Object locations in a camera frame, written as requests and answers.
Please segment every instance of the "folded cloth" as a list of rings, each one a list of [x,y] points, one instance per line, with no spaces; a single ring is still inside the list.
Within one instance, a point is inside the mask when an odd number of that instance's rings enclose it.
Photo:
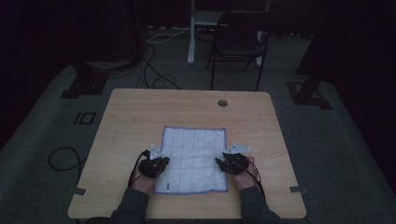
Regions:
[[[169,164],[160,175],[155,193],[198,194],[228,191],[227,177],[216,164],[226,148],[225,129],[165,126],[162,151]]]

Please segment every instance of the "person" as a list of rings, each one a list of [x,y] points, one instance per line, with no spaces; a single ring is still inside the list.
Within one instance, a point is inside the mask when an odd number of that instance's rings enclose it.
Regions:
[[[257,171],[253,167],[254,158],[248,157],[250,165],[247,168],[253,175]],[[110,218],[112,224],[143,224],[146,219],[146,209],[149,203],[149,195],[153,191],[156,179],[148,178],[140,174],[136,169],[134,176],[140,176],[135,180],[130,189],[126,189],[120,205]],[[243,172],[233,175],[233,182],[239,190],[241,198],[242,223],[248,224],[280,224],[280,217],[271,211],[262,197],[256,181]]]

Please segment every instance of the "dark sleeve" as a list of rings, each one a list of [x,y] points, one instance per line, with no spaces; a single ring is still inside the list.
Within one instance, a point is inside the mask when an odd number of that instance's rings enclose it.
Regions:
[[[244,224],[278,224],[282,223],[280,217],[271,211],[262,197],[259,189],[251,187],[242,189],[241,212]]]
[[[119,208],[111,214],[112,224],[145,223],[149,196],[135,189],[126,189]]]

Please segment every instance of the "background table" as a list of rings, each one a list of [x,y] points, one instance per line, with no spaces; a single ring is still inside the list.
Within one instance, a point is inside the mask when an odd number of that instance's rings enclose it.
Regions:
[[[218,100],[228,105],[221,107]],[[108,102],[74,195],[73,218],[110,217],[120,204],[137,156],[161,146],[165,125],[225,128],[227,146],[249,146],[269,207],[283,218],[305,216],[271,97],[265,92],[116,89]],[[240,218],[238,192],[150,196],[147,218]]]

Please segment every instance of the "person's right hand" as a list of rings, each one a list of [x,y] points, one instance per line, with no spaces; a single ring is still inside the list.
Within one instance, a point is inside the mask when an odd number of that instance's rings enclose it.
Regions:
[[[247,157],[247,159],[251,163],[254,163],[254,157]],[[257,178],[257,170],[251,163],[249,163],[247,170]],[[239,191],[250,187],[257,187],[256,181],[245,171],[239,175],[233,175],[232,179]]]

